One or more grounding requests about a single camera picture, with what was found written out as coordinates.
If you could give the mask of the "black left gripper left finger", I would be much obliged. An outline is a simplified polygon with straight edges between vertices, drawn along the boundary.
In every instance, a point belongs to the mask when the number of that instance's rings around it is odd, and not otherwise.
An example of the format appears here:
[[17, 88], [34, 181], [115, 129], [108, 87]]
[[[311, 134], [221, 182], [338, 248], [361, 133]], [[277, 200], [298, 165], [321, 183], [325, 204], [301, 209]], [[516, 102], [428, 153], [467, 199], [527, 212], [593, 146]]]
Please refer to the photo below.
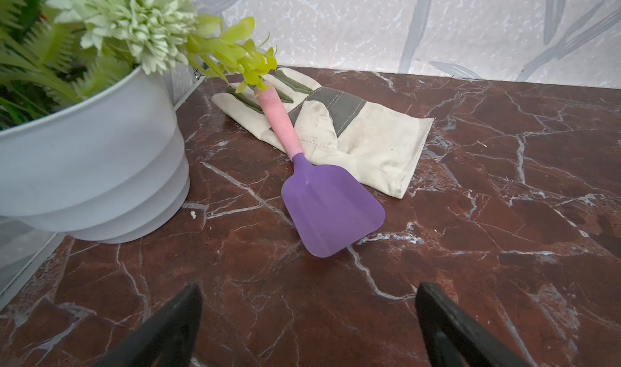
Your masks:
[[97, 366], [189, 366], [202, 316], [198, 285], [186, 286]]

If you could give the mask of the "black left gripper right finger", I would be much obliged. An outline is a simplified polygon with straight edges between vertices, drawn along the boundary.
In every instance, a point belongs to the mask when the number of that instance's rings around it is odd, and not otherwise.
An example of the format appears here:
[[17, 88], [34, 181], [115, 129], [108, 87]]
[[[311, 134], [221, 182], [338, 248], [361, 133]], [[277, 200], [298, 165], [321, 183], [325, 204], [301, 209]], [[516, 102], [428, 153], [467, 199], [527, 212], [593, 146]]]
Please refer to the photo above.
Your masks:
[[451, 301], [438, 285], [420, 283], [415, 308], [430, 365], [528, 365]]

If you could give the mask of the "white ribbed plant pot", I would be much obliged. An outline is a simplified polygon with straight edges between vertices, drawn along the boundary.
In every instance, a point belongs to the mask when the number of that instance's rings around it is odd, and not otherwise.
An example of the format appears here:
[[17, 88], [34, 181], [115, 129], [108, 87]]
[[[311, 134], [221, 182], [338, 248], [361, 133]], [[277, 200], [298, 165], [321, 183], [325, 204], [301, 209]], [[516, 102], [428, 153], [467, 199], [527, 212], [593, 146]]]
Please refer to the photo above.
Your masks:
[[1, 215], [108, 244], [157, 230], [189, 194], [164, 78], [135, 69], [104, 92], [1, 133]]

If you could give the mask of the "beige and grey garden glove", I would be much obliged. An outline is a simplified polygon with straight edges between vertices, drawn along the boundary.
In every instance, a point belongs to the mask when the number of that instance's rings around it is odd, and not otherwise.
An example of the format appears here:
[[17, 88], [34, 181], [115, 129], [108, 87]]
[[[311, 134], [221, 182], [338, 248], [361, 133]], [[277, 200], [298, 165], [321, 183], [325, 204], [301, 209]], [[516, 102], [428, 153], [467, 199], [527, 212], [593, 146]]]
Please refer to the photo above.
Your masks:
[[342, 167], [361, 184], [404, 197], [433, 119], [323, 87], [289, 68], [265, 79], [276, 88], [309, 162]]

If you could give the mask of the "artificial green plant with flowers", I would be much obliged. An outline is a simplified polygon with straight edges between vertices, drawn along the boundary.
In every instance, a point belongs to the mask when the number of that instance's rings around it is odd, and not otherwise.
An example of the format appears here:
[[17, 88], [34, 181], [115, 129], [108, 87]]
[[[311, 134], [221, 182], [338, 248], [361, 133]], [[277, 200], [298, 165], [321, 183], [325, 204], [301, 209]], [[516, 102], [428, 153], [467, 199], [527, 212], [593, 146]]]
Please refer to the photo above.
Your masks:
[[1, 127], [58, 113], [135, 68], [190, 66], [265, 89], [275, 51], [252, 40], [255, 20], [226, 26], [192, 0], [1, 0]]

